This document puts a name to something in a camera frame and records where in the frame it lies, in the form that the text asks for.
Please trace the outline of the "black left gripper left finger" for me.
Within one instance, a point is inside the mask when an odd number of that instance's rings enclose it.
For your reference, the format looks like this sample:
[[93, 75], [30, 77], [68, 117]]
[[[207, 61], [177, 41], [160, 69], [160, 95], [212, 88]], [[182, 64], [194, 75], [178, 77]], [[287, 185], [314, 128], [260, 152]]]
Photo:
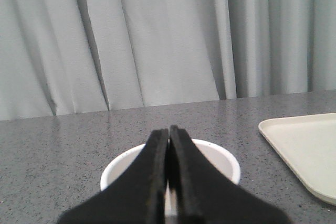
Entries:
[[164, 223], [167, 129], [151, 132], [131, 165], [105, 190], [66, 211], [58, 223]]

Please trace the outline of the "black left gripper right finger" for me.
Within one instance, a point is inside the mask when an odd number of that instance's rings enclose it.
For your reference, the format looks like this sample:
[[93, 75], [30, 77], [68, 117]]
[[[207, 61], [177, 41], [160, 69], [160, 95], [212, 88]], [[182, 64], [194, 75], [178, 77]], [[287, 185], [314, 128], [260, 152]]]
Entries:
[[168, 180], [179, 223], [291, 223], [282, 210], [219, 172], [176, 125], [170, 127]]

